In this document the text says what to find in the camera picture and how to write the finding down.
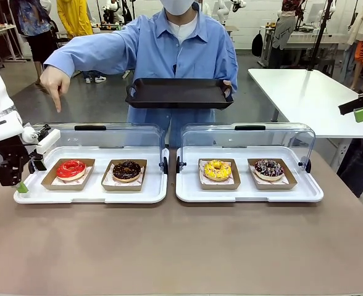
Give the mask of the person's right hand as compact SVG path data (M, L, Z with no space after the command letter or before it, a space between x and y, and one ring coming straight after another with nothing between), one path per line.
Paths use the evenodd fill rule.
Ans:
M61 112L61 96L66 94L70 86L70 77L53 66L47 66L40 76L41 84L52 98L58 113Z

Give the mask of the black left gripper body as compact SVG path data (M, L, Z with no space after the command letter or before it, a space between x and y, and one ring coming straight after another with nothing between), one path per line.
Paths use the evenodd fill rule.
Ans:
M3 161L8 161L17 170L17 182L21 181L25 164L30 156L24 144L21 142L3 142L1 147Z

